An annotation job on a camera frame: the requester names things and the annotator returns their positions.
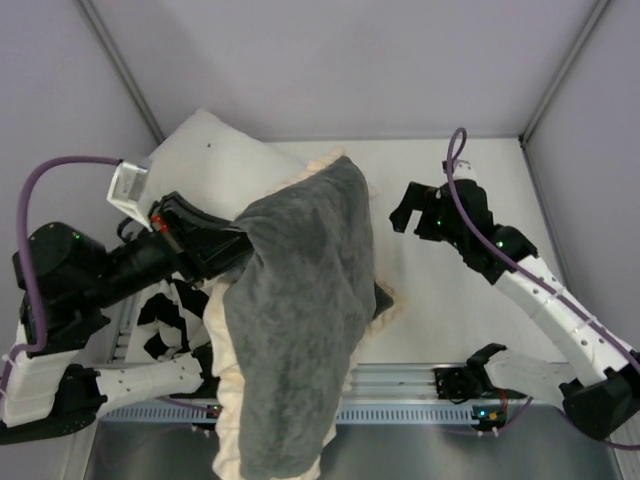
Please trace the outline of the grey plush cream-frilled pillowcase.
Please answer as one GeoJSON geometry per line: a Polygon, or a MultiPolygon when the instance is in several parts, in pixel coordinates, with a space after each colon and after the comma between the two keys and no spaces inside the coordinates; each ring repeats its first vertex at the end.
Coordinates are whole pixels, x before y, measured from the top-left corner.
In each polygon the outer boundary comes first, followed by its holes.
{"type": "Polygon", "coordinates": [[[236,219],[252,252],[205,308],[222,410],[222,479],[315,479],[361,344],[395,316],[376,274],[370,192],[342,154],[318,160],[236,219]]]}

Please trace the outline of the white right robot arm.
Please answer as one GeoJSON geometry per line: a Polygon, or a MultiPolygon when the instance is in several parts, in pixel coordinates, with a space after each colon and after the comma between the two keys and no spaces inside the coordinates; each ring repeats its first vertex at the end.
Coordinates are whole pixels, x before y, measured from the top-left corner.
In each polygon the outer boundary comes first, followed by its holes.
{"type": "Polygon", "coordinates": [[[390,214],[394,231],[445,242],[464,264],[511,299],[561,352],[558,366],[489,344],[467,368],[486,389],[518,392],[561,410],[583,434],[607,439],[639,411],[639,353],[579,304],[518,229],[494,221],[487,195],[475,181],[440,187],[409,183],[390,214]]]}

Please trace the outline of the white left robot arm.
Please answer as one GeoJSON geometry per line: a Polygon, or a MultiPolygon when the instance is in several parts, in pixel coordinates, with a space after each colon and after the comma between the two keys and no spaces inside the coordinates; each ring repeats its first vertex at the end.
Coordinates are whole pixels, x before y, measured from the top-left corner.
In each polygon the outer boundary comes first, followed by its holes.
{"type": "Polygon", "coordinates": [[[156,201],[149,219],[149,230],[114,250],[61,222],[42,226],[29,238],[42,299],[23,300],[16,352],[1,378],[3,444],[71,435],[146,400],[215,396],[218,380],[206,346],[175,359],[113,370],[75,360],[108,324],[107,308],[174,274],[195,290],[252,251],[244,232],[177,193],[156,201]]]}

